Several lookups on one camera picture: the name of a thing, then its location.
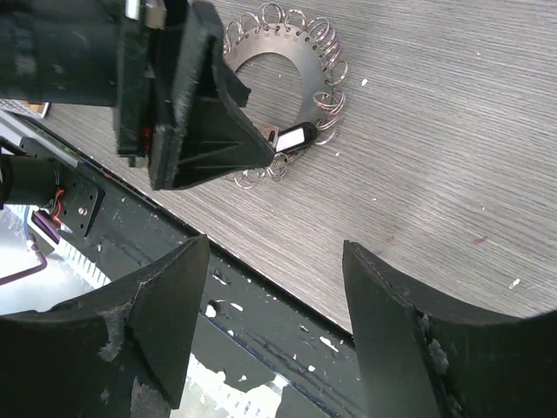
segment black key fob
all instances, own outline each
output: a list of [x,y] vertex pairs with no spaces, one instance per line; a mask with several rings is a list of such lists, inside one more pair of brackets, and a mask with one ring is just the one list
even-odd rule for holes
[[313,144],[318,135],[319,131],[314,124],[303,122],[278,133],[274,143],[275,152],[287,154],[301,150]]

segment metal ring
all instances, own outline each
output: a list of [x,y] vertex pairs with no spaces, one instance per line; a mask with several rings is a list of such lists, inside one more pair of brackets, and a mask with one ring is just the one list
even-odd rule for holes
[[236,184],[237,184],[239,187],[241,187],[241,188],[243,188],[243,189],[246,189],[246,190],[247,190],[247,189],[252,189],[252,188],[255,187],[255,186],[259,183],[259,181],[261,180],[261,176],[259,175],[259,172],[257,172],[257,174],[258,174],[257,179],[256,179],[255,181],[251,181],[251,180],[249,179],[249,177],[248,177],[248,176],[249,176],[249,171],[250,171],[250,170],[243,170],[243,171],[241,172],[241,173],[242,173],[242,174],[241,174],[241,176],[242,176],[241,179],[246,179],[246,180],[248,180],[248,182],[250,182],[250,183],[248,183],[247,185],[243,185],[243,184],[240,183],[240,180],[238,180],[238,172],[237,172],[236,175],[234,176],[234,181],[236,182]]
[[261,22],[259,21],[259,17],[256,14],[251,13],[250,11],[247,11],[246,13],[244,13],[242,15],[242,17],[240,18],[240,24],[242,25],[242,30],[244,31],[244,33],[247,32],[247,30],[245,30],[245,27],[244,27],[244,18],[245,17],[251,17],[253,20],[255,20],[255,23],[257,24],[255,33],[259,33],[259,31],[261,30]]
[[288,28],[290,18],[294,15],[300,15],[302,17],[302,26],[299,28],[300,32],[305,32],[307,30],[307,17],[305,17],[305,13],[299,9],[290,9],[285,13],[285,26],[286,30],[290,31]]
[[261,19],[260,20],[263,23],[263,28],[265,30],[269,30],[269,28],[271,27],[269,25],[269,23],[267,22],[267,20],[265,19],[265,10],[269,6],[273,7],[278,13],[278,22],[274,22],[274,23],[280,24],[280,23],[282,23],[282,21],[285,18],[285,10],[282,7],[280,7],[278,4],[276,4],[276,3],[263,3],[263,4],[261,4],[259,6],[259,9],[258,9],[258,14],[261,13]]
[[[319,26],[323,26],[323,25],[325,26],[325,28],[317,32],[317,35],[313,37],[313,31],[316,30]],[[307,25],[307,33],[312,35],[313,39],[317,43],[321,42],[323,39],[326,38],[330,29],[331,29],[331,22],[329,22],[329,19],[327,19],[326,17],[317,17]]]
[[339,77],[339,79],[337,81],[327,80],[326,83],[329,84],[331,87],[334,87],[335,85],[339,85],[340,83],[342,83],[344,81],[344,79],[346,78],[346,76],[348,75],[348,63],[344,59],[341,59],[341,60],[337,61],[336,63],[334,63],[333,65],[331,65],[329,67],[329,70],[332,71],[339,64],[344,64],[345,65],[345,70],[342,72],[342,75]]
[[331,142],[336,136],[337,136],[337,128],[333,127],[331,133],[329,134],[329,136],[326,139],[324,139],[322,141],[319,141],[319,142],[314,142],[313,144],[316,145],[316,146],[326,145],[329,142]]
[[[271,22],[268,8],[278,13],[278,21]],[[291,24],[295,15],[301,16],[301,27]],[[247,20],[255,21],[255,28],[247,30]],[[304,88],[304,98],[295,125],[312,122],[326,138],[314,142],[325,145],[338,134],[336,124],[339,114],[346,105],[346,94],[334,89],[347,76],[348,64],[340,59],[342,49],[337,31],[326,17],[317,17],[307,22],[304,11],[290,9],[287,12],[277,3],[264,3],[257,13],[246,12],[236,22],[231,22],[225,32],[225,59],[233,71],[260,54],[276,53],[290,59],[298,68]],[[232,35],[236,24],[238,37]],[[344,64],[342,74],[336,78],[332,69]],[[304,155],[306,149],[285,154],[278,152],[265,169],[244,170],[233,175],[233,181],[244,189],[253,188],[261,179],[282,179],[288,167]]]
[[242,42],[242,38],[244,37],[244,28],[242,28],[242,24],[240,22],[237,22],[235,20],[231,21],[228,26],[226,26],[226,36],[228,36],[228,40],[230,41],[230,29],[234,24],[238,28],[238,37],[235,41],[235,44],[238,45],[240,42]]

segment black plastic bracket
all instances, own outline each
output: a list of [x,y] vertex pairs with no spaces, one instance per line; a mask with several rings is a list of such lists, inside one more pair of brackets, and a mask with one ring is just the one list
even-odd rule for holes
[[[223,59],[224,30],[215,7],[193,2],[185,15],[178,42],[171,30],[161,35],[154,65],[157,124],[149,166],[154,190],[192,187],[268,166],[274,157],[240,110],[250,90]],[[174,51],[164,44],[174,45]],[[176,66],[169,69],[176,55]]]
[[352,242],[343,271],[370,416],[555,417],[557,312],[470,305]]
[[0,416],[168,418],[182,399],[210,253],[197,237],[48,312],[0,317],[10,336],[0,339]]
[[[50,149],[33,138],[22,138],[20,147],[31,157],[58,160]],[[80,173],[81,164],[78,162],[77,167],[60,165],[60,188],[64,189],[64,194],[60,196],[62,211],[58,219],[78,237],[89,233],[104,196],[99,186]]]

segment cable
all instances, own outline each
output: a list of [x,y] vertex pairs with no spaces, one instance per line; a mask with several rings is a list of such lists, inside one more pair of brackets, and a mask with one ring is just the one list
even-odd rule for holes
[[60,216],[60,213],[62,212],[62,202],[60,201],[60,197],[66,193],[66,191],[64,189],[60,189],[56,192],[56,195],[54,196],[54,204],[52,209],[50,210],[50,216],[52,217],[52,220],[58,225],[61,226],[62,222],[60,222],[60,219],[58,219],[58,217]]
[[8,283],[11,283],[12,281],[20,280],[20,279],[23,279],[25,277],[29,277],[32,274],[42,272],[48,266],[48,263],[46,261],[46,257],[44,257],[44,254],[41,252],[41,250],[39,250],[38,245],[37,245],[37,240],[35,239],[35,237],[33,235],[29,236],[28,242],[30,242],[30,249],[35,252],[35,256],[37,257],[37,259],[39,261],[39,265],[34,266],[32,268],[28,268],[27,270],[23,270],[22,272],[19,272],[19,273],[13,273],[13,274],[10,274],[6,277],[2,277],[0,279],[0,286],[7,285]]
[[30,233],[29,233],[29,210],[28,206],[25,207],[25,212],[23,213],[23,235],[25,235],[25,240],[30,240]]
[[32,235],[29,232],[29,212],[30,212],[30,207],[26,206],[25,212],[23,212],[23,234],[25,235],[27,244],[30,246],[30,250],[35,252],[35,256],[37,257],[39,264],[38,266],[28,268],[27,270],[23,270],[22,272],[13,273],[8,276],[2,277],[0,279],[0,286],[7,285],[12,281],[20,280],[25,277],[29,277],[32,274],[42,272],[48,266],[46,257],[44,257],[44,254],[38,248],[37,239],[35,238],[35,235]]

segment white debris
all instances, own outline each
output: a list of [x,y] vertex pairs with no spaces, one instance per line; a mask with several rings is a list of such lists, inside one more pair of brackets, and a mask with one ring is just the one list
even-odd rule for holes
[[511,283],[511,286],[509,286],[509,289],[513,289],[516,285],[518,285],[520,283],[520,279],[515,280],[513,283]]
[[323,344],[328,346],[332,351],[336,351],[337,353],[339,352],[339,350],[331,343],[331,340],[329,340],[328,338],[319,337],[319,339]]
[[235,307],[236,309],[238,309],[240,312],[244,312],[244,309],[238,305],[237,303],[231,303],[232,307]]
[[207,305],[207,310],[205,311],[207,318],[215,318],[217,316],[217,311],[212,305]]
[[225,372],[217,372],[217,377],[220,381],[225,381],[226,380],[226,373]]
[[214,280],[218,280],[218,281],[220,282],[221,285],[227,286],[227,285],[226,285],[226,282],[225,282],[224,280],[222,280],[220,277],[218,277],[216,274],[213,274],[213,275],[212,275],[212,278],[213,278]]

